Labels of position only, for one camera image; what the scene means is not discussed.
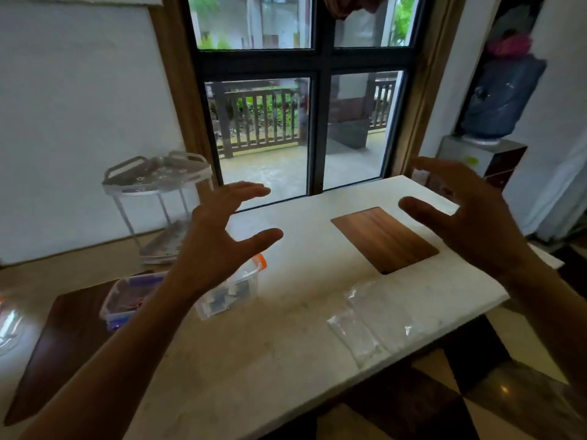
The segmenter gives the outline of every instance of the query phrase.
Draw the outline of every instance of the wooden cutting board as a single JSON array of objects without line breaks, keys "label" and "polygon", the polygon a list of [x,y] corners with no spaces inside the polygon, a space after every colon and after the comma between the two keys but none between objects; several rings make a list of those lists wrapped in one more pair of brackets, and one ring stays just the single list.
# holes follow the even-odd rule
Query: wooden cutting board
[{"label": "wooden cutting board", "polygon": [[381,274],[389,274],[439,253],[380,207],[331,219]]},{"label": "wooden cutting board", "polygon": [[4,418],[4,426],[39,412],[110,338],[112,333],[106,330],[106,323],[98,314],[115,282],[55,298]]}]

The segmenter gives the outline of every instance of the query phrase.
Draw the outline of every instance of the electrical outlet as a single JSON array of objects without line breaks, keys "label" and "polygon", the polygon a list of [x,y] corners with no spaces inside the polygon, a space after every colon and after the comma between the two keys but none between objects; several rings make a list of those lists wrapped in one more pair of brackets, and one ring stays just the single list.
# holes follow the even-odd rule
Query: electrical outlet
[{"label": "electrical outlet", "polygon": [[426,185],[426,181],[428,180],[428,176],[430,173],[428,171],[424,171],[423,169],[415,169],[412,173],[412,181],[418,182],[420,185]]}]

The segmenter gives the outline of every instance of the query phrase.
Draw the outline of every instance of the left hand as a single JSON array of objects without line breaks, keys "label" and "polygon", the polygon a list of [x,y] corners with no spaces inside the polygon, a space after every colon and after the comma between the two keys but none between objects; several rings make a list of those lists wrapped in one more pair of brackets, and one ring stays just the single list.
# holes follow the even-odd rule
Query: left hand
[{"label": "left hand", "polygon": [[187,233],[177,261],[167,274],[196,300],[216,287],[253,256],[267,250],[283,237],[283,231],[271,228],[249,239],[235,241],[226,231],[230,216],[245,200],[271,193],[263,184],[237,182],[213,191],[206,203],[191,214]]}]

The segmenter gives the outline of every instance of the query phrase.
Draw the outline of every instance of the tiled floor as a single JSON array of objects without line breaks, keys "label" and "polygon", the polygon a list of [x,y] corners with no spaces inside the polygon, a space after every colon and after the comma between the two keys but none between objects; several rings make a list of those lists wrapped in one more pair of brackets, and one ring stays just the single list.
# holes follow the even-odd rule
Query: tiled floor
[{"label": "tiled floor", "polygon": [[[561,276],[584,278],[587,260],[567,256],[575,267]],[[516,308],[489,311],[268,438],[587,439],[584,401]]]},{"label": "tiled floor", "polygon": [[[324,189],[378,177],[384,152],[385,130],[370,132],[362,149],[351,149],[328,139]],[[261,182],[272,190],[265,198],[248,201],[243,209],[304,196],[307,165],[308,148],[301,145],[235,155],[220,161],[225,184]]]}]

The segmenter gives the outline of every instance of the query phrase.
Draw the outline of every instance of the white table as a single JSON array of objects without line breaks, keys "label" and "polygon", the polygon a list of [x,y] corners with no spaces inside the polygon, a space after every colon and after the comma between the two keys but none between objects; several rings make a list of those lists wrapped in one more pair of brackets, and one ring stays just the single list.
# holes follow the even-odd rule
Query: white table
[{"label": "white table", "polygon": [[[268,227],[285,236],[265,252],[259,298],[200,321],[184,320],[147,390],[126,439],[256,438],[413,353],[507,299],[504,289],[468,265],[429,229],[401,211],[406,195],[453,213],[456,206],[396,177],[239,213],[230,233],[243,239]],[[330,222],[381,207],[440,253],[382,276]],[[547,264],[562,263],[536,249]],[[68,253],[0,272],[0,288],[28,296],[31,324],[21,344],[0,357],[0,411],[5,414],[55,296],[141,271],[129,241]],[[353,284],[379,278],[422,325],[424,337],[358,367],[327,326],[347,306]],[[16,438],[29,421],[0,428]]]}]

